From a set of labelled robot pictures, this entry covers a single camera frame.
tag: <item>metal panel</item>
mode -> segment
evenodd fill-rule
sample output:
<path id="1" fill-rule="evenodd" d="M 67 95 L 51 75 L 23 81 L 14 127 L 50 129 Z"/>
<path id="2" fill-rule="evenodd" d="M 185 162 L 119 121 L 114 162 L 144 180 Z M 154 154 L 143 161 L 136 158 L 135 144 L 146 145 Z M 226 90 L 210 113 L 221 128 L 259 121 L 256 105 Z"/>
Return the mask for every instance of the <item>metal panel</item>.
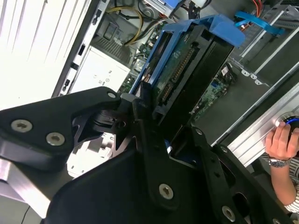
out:
<path id="1" fill-rule="evenodd" d="M 50 98 L 91 0 L 0 0 L 0 109 Z"/>
<path id="2" fill-rule="evenodd" d="M 239 135 L 228 148 L 244 166 L 248 166 L 264 153 L 265 137 L 274 127 L 276 120 L 287 112 L 299 112 L 298 102 L 299 84 L 295 85 L 249 128 Z"/>

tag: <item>person's hand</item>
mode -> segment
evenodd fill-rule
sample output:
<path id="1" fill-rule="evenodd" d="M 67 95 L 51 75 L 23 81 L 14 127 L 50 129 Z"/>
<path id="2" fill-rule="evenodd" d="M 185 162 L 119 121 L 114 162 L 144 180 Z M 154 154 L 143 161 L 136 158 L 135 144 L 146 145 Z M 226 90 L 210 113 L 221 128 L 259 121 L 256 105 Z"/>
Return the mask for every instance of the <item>person's hand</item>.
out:
<path id="1" fill-rule="evenodd" d="M 266 153 L 279 160 L 293 158 L 298 152 L 299 128 L 295 128 L 289 140 L 291 126 L 281 122 L 266 138 Z"/>

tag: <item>blue plastic bracket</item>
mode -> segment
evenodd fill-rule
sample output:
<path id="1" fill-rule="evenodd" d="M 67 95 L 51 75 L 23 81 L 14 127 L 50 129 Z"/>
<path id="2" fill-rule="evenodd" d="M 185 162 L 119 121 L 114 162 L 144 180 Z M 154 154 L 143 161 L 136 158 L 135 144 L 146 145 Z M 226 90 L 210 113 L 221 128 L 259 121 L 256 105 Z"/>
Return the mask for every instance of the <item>blue plastic bracket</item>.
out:
<path id="1" fill-rule="evenodd" d="M 169 32 L 172 33 L 172 37 L 170 41 L 167 44 L 167 47 L 161 56 L 161 59 L 159 60 L 155 70 L 153 71 L 149 83 L 153 86 L 156 81 L 158 80 L 163 68 L 165 67 L 165 64 L 168 61 L 168 58 L 171 56 L 174 48 L 176 47 L 176 44 L 178 43 L 181 34 L 183 32 L 186 32 L 191 24 L 198 24 L 198 25 L 204 25 L 207 27 L 210 33 L 218 36 L 219 38 L 225 40 L 226 42 L 230 43 L 231 45 L 235 47 L 241 46 L 241 44 L 245 40 L 245 34 L 242 33 L 234 24 L 232 20 L 230 20 L 228 17 L 224 15 L 212 15 L 207 16 L 202 19 L 197 20 L 187 20 L 180 23 L 172 23 L 167 24 L 163 27 L 163 30 L 156 41 L 153 50 L 151 51 L 148 60 L 146 61 L 144 67 L 142 68 L 138 78 L 136 79 L 132 89 L 130 90 L 130 93 L 133 93 L 135 89 L 137 88 L 138 84 L 141 81 L 141 78 L 144 74 L 144 71 L 147 69 L 152 57 L 153 53 L 158 46 L 161 36 L 163 32 Z"/>
<path id="2" fill-rule="evenodd" d="M 274 34 L 274 35 L 281 35 L 284 33 L 284 29 L 279 29 L 279 28 L 276 28 L 276 27 L 273 27 L 271 26 L 269 23 L 265 22 L 264 20 L 260 19 L 260 18 L 257 18 L 256 16 L 254 15 L 251 15 L 251 14 L 248 14 L 248 13 L 245 13 L 245 12 L 237 12 L 235 14 L 236 17 L 239 17 L 239 18 L 242 18 L 242 19 L 245 19 L 241 22 L 237 22 L 235 24 L 236 27 L 239 27 L 241 25 L 244 25 L 244 24 L 247 24 L 249 22 L 252 22 L 258 26 L 260 26 L 261 28 L 263 28 L 265 31 L 267 31 L 268 33 L 271 33 L 271 34 Z"/>

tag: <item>wristwatch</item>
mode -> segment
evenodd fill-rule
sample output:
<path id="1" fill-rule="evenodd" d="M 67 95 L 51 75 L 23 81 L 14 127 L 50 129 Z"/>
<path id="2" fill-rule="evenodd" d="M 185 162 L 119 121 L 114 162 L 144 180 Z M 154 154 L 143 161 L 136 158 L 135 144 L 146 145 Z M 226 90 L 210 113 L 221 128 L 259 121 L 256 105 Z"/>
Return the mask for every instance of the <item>wristwatch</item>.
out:
<path id="1" fill-rule="evenodd" d="M 279 160 L 274 157 L 269 157 L 269 165 L 273 167 L 285 167 L 286 165 L 289 165 L 291 162 L 291 159 L 288 160 Z"/>

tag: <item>yellow wire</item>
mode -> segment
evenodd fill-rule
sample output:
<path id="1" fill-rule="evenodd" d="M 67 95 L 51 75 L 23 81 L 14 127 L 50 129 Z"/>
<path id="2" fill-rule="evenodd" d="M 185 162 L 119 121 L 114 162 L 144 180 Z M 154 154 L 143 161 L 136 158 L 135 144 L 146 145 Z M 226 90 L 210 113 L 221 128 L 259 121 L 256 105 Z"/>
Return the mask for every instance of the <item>yellow wire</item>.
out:
<path id="1" fill-rule="evenodd" d="M 122 9 L 128 9 L 128 10 L 136 12 L 139 19 L 140 19 L 140 26 L 139 26 L 139 29 L 138 29 L 137 33 L 135 34 L 134 38 L 129 43 L 125 44 L 125 46 L 128 46 L 128 45 L 132 44 L 137 39 L 137 37 L 139 36 L 139 34 L 141 32 L 141 29 L 142 29 L 142 25 L 143 25 L 143 17 L 141 16 L 141 14 L 138 10 L 136 10 L 134 8 L 131 8 L 131 7 L 128 7 L 128 6 L 119 6 L 119 7 L 111 8 L 111 9 L 107 10 L 107 13 L 120 11 Z"/>

